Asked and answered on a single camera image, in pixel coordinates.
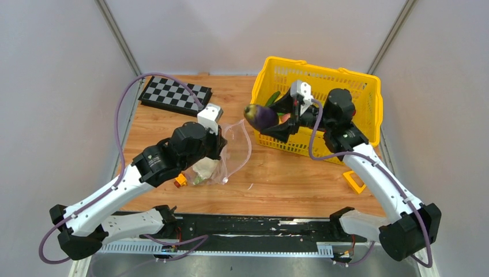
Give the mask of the purple toy eggplant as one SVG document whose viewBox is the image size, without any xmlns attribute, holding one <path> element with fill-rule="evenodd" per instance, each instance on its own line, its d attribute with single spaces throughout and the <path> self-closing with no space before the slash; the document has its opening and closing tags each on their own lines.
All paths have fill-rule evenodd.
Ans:
<svg viewBox="0 0 489 277">
<path fill-rule="evenodd" d="M 257 131 L 276 126 L 279 124 L 279 117 L 271 108 L 259 104 L 248 104 L 243 115 L 251 127 Z"/>
</svg>

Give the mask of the white green toy cauliflower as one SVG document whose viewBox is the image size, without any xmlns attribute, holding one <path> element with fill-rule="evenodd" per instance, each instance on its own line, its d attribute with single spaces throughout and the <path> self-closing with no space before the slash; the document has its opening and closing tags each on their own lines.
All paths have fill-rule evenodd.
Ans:
<svg viewBox="0 0 489 277">
<path fill-rule="evenodd" d="M 191 169 L 195 174 L 192 184 L 203 185 L 208 182 L 214 174 L 214 171 L 216 170 L 218 164 L 219 160 L 203 158 L 192 165 Z"/>
</svg>

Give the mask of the clear zip top bag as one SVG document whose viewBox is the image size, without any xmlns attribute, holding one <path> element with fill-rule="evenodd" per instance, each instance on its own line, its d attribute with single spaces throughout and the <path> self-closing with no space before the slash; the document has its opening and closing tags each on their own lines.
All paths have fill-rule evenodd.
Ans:
<svg viewBox="0 0 489 277">
<path fill-rule="evenodd" d="M 223 137 L 228 144 L 221 152 L 221 159 L 211 179 L 203 185 L 226 184 L 231 176 L 239 171 L 250 159 L 251 138 L 246 131 L 245 121 L 242 119 L 233 124 L 223 125 Z M 183 173 L 187 183 L 193 185 L 195 174 L 191 167 Z"/>
</svg>

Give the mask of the yellow plastic basket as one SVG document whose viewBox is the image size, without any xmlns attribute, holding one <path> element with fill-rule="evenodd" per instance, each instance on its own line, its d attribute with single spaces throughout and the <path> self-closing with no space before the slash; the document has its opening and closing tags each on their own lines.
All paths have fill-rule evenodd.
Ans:
<svg viewBox="0 0 489 277">
<path fill-rule="evenodd" d="M 350 151 L 361 143 L 373 147 L 379 144 L 383 99 L 378 77 L 344 68 L 325 68 L 301 60 L 268 57 L 255 81 L 252 104 L 264 106 L 276 91 L 281 92 L 281 98 L 296 80 L 311 85 L 312 105 L 322 112 L 326 130 L 317 131 L 317 121 L 313 130 L 300 128 L 287 143 L 255 131 L 259 145 L 303 156 L 309 153 L 326 156 Z"/>
</svg>

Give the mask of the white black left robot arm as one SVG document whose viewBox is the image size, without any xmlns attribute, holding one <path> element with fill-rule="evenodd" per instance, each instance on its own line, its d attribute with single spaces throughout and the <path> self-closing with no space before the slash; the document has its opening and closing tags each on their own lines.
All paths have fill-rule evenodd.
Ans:
<svg viewBox="0 0 489 277">
<path fill-rule="evenodd" d="M 116 211 L 204 158 L 220 160 L 226 144 L 220 126 L 212 130 L 197 122 L 184 123 L 171 137 L 146 147 L 94 194 L 77 204 L 53 206 L 50 216 L 59 230 L 59 246 L 69 259 L 82 260 L 120 239 L 155 234 L 171 238 L 177 224 L 168 205 L 127 215 L 116 215 Z"/>
</svg>

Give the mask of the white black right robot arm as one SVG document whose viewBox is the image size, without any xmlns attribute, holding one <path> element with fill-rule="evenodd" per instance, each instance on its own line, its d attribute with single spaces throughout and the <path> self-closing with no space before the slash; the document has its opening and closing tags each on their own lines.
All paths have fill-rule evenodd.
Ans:
<svg viewBox="0 0 489 277">
<path fill-rule="evenodd" d="M 330 216 L 332 238 L 343 241 L 350 235 L 381 244 L 396 261 L 426 251 L 422 266 L 431 268 L 432 244 L 437 239 L 441 210 L 425 204 L 411 193 L 378 157 L 367 137 L 354 124 L 356 107 L 347 89 L 331 90 L 325 102 L 314 99 L 306 89 L 290 89 L 268 106 L 258 106 L 255 128 L 263 135 L 287 142 L 299 128 L 323 131 L 330 158 L 344 162 L 369 188 L 385 216 L 364 214 L 352 207 Z"/>
</svg>

